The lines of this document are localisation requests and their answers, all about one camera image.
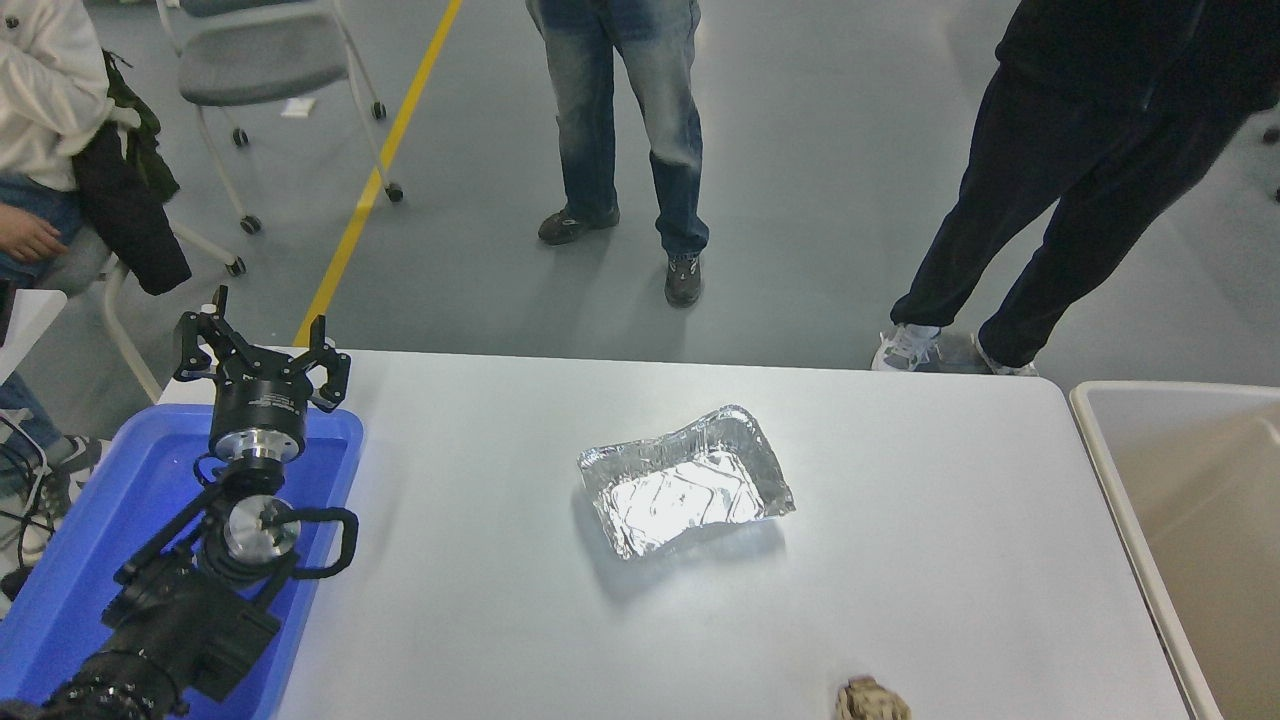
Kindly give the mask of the seated person's hand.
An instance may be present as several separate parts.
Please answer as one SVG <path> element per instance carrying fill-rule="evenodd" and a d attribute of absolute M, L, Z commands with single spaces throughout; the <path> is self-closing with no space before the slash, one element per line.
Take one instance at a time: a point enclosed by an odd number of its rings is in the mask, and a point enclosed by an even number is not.
<path fill-rule="evenodd" d="M 20 208 L 1 204 L 1 251 L 19 263 L 42 263 L 68 251 L 60 231 Z"/>

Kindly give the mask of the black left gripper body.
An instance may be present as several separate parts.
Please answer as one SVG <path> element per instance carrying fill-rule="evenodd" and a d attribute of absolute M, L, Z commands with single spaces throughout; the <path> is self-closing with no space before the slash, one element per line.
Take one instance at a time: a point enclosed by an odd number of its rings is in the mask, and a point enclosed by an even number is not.
<path fill-rule="evenodd" d="M 252 429 L 280 432 L 292 439 L 305 438 L 306 405 L 310 400 L 310 380 L 305 375 L 293 379 L 257 378 L 220 365 L 215 377 L 211 439 Z"/>

